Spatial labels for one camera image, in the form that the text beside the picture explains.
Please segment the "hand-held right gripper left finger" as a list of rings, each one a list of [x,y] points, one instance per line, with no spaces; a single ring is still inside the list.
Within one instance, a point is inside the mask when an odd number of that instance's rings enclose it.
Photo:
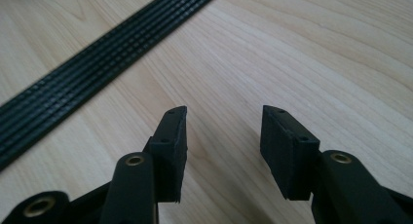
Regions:
[[[158,224],[160,203],[178,203],[187,160],[187,108],[167,111],[141,152],[114,170],[100,224]]]

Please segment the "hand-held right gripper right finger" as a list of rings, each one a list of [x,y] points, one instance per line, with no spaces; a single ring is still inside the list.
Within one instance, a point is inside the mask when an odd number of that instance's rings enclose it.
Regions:
[[[413,198],[380,185],[357,157],[320,151],[283,109],[263,107],[260,153],[285,199],[312,202],[316,224],[413,224]]]

